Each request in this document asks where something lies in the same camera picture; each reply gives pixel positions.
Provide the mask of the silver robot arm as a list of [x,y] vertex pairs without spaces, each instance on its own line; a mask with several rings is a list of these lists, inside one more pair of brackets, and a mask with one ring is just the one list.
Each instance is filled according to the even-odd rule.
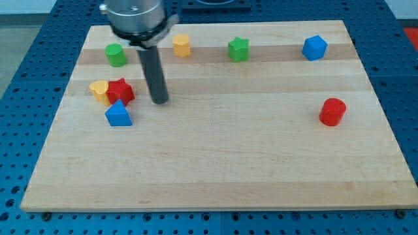
[[177,14],[167,15],[162,0],[104,0],[99,10],[113,34],[139,50],[157,46],[179,22]]

